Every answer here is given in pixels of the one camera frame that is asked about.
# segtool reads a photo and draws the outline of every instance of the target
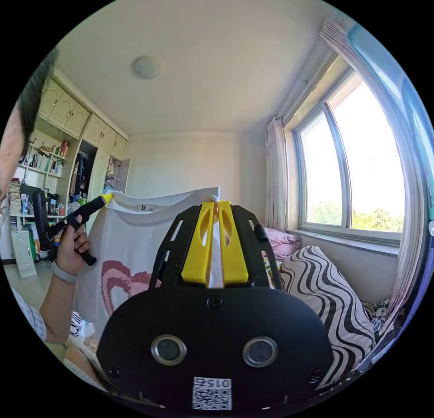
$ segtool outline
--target pink heart print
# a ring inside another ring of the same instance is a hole
[[[101,275],[101,289],[108,316],[110,317],[116,309],[112,300],[112,289],[114,287],[121,287],[130,298],[142,291],[146,291],[149,288],[150,281],[151,275],[147,272],[138,272],[131,276],[130,269],[120,261],[104,261]],[[160,285],[161,282],[158,280],[156,287]]]

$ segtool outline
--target tree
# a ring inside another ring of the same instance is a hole
[[[389,211],[384,209],[375,209],[370,212],[353,210],[352,213],[351,228],[402,232],[404,215],[392,216]],[[338,225],[341,223],[341,217],[342,213],[339,205],[320,203],[313,210],[312,221],[315,223]]]

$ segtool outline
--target plaid shirt sleeve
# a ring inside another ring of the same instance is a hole
[[[45,338],[47,337],[47,329],[40,312],[24,302],[24,299],[14,289],[12,289],[12,292],[19,307],[21,308],[21,311],[26,316],[27,321],[30,323],[30,326],[32,326],[38,337],[41,338],[42,341],[45,341]]]

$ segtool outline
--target window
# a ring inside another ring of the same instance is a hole
[[[396,242],[404,178],[387,118],[352,71],[295,132],[300,228]]]
[[[342,194],[335,144],[324,112],[301,132],[306,166],[306,221],[340,225]]]

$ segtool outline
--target white t-shirt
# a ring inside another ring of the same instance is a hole
[[[98,340],[115,309],[148,289],[158,248],[175,217],[193,205],[220,199],[219,187],[153,199],[112,193],[89,233],[97,262],[85,264],[75,288],[74,311],[94,324]],[[218,222],[212,245],[209,287],[223,287]]]

